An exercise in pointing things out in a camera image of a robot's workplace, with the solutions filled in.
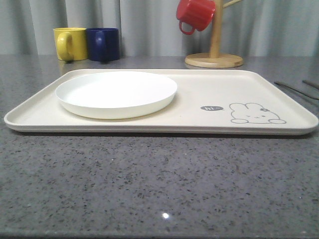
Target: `white tray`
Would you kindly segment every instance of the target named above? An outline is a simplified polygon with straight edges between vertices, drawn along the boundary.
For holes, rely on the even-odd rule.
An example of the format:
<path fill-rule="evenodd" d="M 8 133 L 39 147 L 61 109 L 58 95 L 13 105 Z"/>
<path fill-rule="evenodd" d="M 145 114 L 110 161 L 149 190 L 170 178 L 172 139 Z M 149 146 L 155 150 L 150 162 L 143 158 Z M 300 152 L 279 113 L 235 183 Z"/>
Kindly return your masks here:
<path fill-rule="evenodd" d="M 86 74 L 142 71 L 176 81 L 173 101 L 150 115 L 130 119 L 90 119 L 65 110 L 54 91 Z M 260 75 L 238 70 L 83 69 L 68 72 L 14 108 L 6 125 L 24 132 L 179 132 L 306 134 L 318 118 Z"/>

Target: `red mug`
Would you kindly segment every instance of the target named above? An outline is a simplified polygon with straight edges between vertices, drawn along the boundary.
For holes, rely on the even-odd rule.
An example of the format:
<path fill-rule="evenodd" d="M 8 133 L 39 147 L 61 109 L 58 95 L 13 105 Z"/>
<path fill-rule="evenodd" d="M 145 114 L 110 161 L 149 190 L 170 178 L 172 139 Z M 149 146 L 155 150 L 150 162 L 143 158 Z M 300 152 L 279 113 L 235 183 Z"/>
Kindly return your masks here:
<path fill-rule="evenodd" d="M 186 35 L 192 35 L 197 29 L 203 31 L 212 21 L 215 12 L 215 2 L 212 0 L 180 0 L 176 17 L 179 29 Z M 191 31 L 184 31 L 183 22 L 192 26 Z"/>

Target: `gray curtain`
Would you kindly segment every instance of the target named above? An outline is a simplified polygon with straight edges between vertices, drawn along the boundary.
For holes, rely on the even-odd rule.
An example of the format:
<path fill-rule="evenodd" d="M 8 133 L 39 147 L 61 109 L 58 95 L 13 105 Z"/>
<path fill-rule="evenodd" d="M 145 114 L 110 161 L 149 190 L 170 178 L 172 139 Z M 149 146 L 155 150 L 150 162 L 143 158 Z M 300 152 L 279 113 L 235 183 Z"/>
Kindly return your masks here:
<path fill-rule="evenodd" d="M 179 0 L 0 0 L 0 54 L 55 54 L 55 27 L 117 27 L 124 56 L 208 52 L 212 26 L 188 36 Z M 223 12 L 221 52 L 319 55 L 319 0 L 243 0 Z"/>

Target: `mug handle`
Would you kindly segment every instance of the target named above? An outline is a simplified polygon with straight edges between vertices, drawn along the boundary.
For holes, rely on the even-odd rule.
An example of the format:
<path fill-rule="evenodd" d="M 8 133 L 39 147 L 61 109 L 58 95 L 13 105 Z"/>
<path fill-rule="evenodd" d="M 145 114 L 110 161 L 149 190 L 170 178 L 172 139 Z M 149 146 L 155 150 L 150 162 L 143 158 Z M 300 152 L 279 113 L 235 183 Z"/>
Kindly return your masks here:
<path fill-rule="evenodd" d="M 183 22 L 182 21 L 179 21 L 179 29 L 182 33 L 186 34 L 186 35 L 192 35 L 195 31 L 195 27 L 192 28 L 191 31 L 184 31 L 183 28 L 182 28 L 182 24 Z"/>
<path fill-rule="evenodd" d="M 105 41 L 105 35 L 102 31 L 98 31 L 96 33 L 95 44 L 97 46 L 100 61 L 105 61 L 107 59 L 107 46 Z"/>
<path fill-rule="evenodd" d="M 58 36 L 56 48 L 59 56 L 63 61 L 72 61 L 73 54 L 68 49 L 68 42 L 72 40 L 70 32 L 63 32 Z"/>

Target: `gray speckled surface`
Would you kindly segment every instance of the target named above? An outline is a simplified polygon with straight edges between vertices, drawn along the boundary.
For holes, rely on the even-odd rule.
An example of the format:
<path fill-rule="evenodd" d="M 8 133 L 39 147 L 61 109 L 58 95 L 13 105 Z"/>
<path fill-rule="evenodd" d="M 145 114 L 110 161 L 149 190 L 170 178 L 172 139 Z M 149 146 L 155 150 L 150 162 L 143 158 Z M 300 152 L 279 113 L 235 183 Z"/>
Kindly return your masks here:
<path fill-rule="evenodd" d="M 319 58 L 245 59 L 315 94 Z M 65 64 L 0 56 L 1 116 L 82 68 L 186 69 L 183 57 Z M 319 103 L 283 89 L 319 116 Z M 0 125 L 0 237 L 319 238 L 319 132 L 19 133 Z"/>

